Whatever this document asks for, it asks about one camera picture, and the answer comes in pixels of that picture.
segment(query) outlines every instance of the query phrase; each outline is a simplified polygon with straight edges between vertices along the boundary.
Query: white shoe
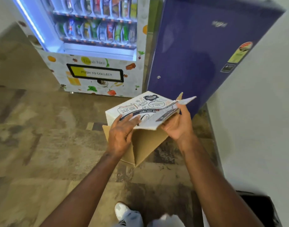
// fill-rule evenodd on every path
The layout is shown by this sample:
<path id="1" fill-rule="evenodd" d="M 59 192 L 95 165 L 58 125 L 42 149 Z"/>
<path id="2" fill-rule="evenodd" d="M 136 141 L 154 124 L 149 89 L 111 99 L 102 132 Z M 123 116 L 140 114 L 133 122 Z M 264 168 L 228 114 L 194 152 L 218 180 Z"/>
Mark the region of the white shoe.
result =
<path id="1" fill-rule="evenodd" d="M 130 212 L 131 212 L 131 210 L 124 203 L 122 203 L 122 202 L 117 202 L 116 203 L 116 205 L 115 205 L 115 214 L 116 214 L 116 217 L 117 217 L 118 221 L 121 221 L 122 218 L 125 215 L 127 215 L 128 213 L 130 213 Z"/>

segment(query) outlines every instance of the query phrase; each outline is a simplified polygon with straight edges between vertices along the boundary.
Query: white wall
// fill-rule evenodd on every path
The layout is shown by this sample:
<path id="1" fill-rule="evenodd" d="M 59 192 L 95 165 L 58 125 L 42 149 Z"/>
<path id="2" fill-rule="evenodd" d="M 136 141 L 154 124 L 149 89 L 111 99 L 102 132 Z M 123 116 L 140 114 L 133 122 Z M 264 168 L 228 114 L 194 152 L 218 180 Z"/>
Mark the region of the white wall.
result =
<path id="1" fill-rule="evenodd" d="M 0 34 L 14 22 L 15 19 L 8 10 L 8 7 L 3 0 L 0 0 Z"/>
<path id="2" fill-rule="evenodd" d="M 269 195 L 289 226 L 289 0 L 287 9 L 208 101 L 226 178 Z"/>

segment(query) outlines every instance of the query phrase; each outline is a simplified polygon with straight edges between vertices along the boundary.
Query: refrigerator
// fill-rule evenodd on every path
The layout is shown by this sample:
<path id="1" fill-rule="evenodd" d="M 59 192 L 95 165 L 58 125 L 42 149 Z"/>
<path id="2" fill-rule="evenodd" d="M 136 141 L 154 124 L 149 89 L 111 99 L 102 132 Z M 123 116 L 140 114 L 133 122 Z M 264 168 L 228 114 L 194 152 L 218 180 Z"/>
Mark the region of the refrigerator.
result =
<path id="1" fill-rule="evenodd" d="M 284 12 L 272 0 L 165 0 L 147 90 L 169 99 L 197 96 L 187 105 L 195 115 Z"/>
<path id="2" fill-rule="evenodd" d="M 143 90 L 150 0 L 5 0 L 65 91 Z"/>

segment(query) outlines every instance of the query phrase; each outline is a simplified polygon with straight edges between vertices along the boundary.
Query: yellow circle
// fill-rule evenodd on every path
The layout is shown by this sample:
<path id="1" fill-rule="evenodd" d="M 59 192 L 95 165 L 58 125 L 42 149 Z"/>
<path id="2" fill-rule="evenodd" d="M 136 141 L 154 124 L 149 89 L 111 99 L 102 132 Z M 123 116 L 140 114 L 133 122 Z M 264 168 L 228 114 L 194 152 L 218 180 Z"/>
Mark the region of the yellow circle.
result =
<path id="1" fill-rule="evenodd" d="M 147 34 L 147 25 L 145 25 L 145 26 L 143 27 L 142 31 L 143 31 L 144 34 Z"/>
<path id="2" fill-rule="evenodd" d="M 91 64 L 91 60 L 88 57 L 82 57 L 81 60 L 82 60 L 82 63 L 84 64 L 88 64 L 88 65 Z"/>
<path id="3" fill-rule="evenodd" d="M 48 60 L 51 62 L 56 62 L 56 58 L 52 56 L 48 56 Z"/>

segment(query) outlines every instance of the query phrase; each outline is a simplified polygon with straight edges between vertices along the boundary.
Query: floor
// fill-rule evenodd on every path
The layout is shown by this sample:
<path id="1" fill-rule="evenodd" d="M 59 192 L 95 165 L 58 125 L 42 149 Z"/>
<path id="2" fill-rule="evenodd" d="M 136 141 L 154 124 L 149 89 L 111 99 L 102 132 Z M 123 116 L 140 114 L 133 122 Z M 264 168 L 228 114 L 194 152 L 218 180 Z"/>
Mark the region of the floor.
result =
<path id="1" fill-rule="evenodd" d="M 37 227 L 106 149 L 105 110 L 126 98 L 64 92 L 20 28 L 0 38 L 0 226 Z M 193 128 L 218 165 L 206 107 Z M 119 163 L 90 226 L 116 223 L 123 201 L 145 224 L 164 213 L 203 226 L 182 156 L 168 138 L 137 168 Z"/>

